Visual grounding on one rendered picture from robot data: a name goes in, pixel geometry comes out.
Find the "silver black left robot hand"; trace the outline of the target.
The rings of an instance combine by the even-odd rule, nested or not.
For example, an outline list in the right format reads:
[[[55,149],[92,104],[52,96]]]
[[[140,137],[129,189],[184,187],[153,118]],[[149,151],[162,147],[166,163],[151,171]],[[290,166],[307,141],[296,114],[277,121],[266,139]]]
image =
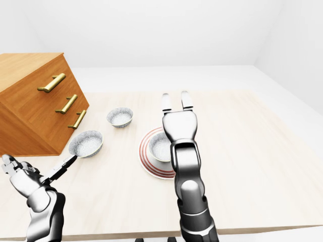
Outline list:
[[[13,156],[2,156],[3,171],[10,176],[13,187],[25,198],[30,197],[37,189],[59,179],[78,158],[73,155],[52,168],[45,175],[26,161],[19,162]]]

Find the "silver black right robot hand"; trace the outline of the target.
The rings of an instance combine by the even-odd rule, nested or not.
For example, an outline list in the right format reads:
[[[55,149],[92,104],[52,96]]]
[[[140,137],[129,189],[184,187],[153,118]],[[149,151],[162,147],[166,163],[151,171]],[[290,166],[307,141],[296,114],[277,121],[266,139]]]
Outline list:
[[[193,111],[193,102],[187,91],[181,92],[181,102],[183,110],[172,112],[169,94],[162,95],[163,128],[171,142],[180,139],[194,140],[197,132],[197,116]]]

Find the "patterned grey white bowl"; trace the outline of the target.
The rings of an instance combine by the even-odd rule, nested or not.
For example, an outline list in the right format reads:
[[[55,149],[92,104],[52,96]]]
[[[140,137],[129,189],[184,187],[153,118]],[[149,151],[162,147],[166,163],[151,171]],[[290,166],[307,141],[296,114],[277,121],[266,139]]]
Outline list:
[[[171,152],[170,152],[171,142],[166,136],[165,132],[158,132],[152,136],[148,142],[148,148],[151,155],[158,161],[170,162]]]
[[[99,131],[85,131],[70,142],[69,153],[80,158],[89,158],[96,155],[102,145],[103,135]]]
[[[118,107],[111,110],[106,120],[115,128],[125,128],[133,119],[133,111],[127,107]]]

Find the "white plate with red rings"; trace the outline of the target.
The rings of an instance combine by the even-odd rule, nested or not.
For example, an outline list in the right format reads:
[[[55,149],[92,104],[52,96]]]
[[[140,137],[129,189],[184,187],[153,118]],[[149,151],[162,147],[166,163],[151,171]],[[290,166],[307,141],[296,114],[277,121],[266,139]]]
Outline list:
[[[148,144],[153,137],[157,133],[160,133],[164,129],[162,127],[158,127],[150,130],[147,134],[145,134],[138,145],[138,157],[141,166],[152,176],[160,178],[160,179],[174,179],[175,172],[173,170],[172,164],[170,161],[162,162],[156,160],[149,151]]]

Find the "small wooden drawer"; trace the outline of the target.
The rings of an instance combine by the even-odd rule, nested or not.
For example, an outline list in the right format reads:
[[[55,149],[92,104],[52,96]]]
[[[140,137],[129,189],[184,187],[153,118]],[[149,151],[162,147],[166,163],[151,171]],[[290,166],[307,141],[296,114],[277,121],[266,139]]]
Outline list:
[[[77,112],[86,110],[89,103],[84,94],[79,94],[76,101],[65,114],[55,112],[56,109],[61,109],[68,102],[66,96],[63,102],[54,106],[46,117],[45,127],[43,128],[44,136],[48,144],[54,149],[54,155],[61,154],[62,150],[69,141],[71,135],[76,129],[69,128],[68,125],[73,125],[78,118]]]

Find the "medium wooden drawer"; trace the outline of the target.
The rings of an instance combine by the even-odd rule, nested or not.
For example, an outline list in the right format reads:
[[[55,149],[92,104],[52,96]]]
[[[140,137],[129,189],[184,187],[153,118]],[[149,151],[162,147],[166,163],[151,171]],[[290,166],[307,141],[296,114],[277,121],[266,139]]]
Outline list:
[[[57,112],[70,101],[68,97],[77,95],[77,99],[65,114]],[[74,77],[65,77],[49,93],[35,91],[35,96],[27,106],[28,121],[35,126],[39,135],[49,141],[55,140],[57,135],[63,131],[69,132],[78,118],[77,113],[89,107],[86,98]]]

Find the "large wooden drawer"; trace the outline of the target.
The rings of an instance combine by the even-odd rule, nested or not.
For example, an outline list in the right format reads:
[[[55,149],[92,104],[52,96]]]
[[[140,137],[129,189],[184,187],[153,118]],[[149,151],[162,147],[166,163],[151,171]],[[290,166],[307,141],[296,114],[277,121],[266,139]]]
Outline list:
[[[0,100],[28,120],[27,106],[37,88],[61,73],[74,77],[62,52],[1,54]]]

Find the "wooden cabinet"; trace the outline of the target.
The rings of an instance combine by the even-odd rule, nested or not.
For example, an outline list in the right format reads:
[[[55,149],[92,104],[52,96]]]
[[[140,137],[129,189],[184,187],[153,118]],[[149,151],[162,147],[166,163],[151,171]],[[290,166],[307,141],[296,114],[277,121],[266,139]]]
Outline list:
[[[88,107],[63,53],[0,54],[0,155],[61,154]]]

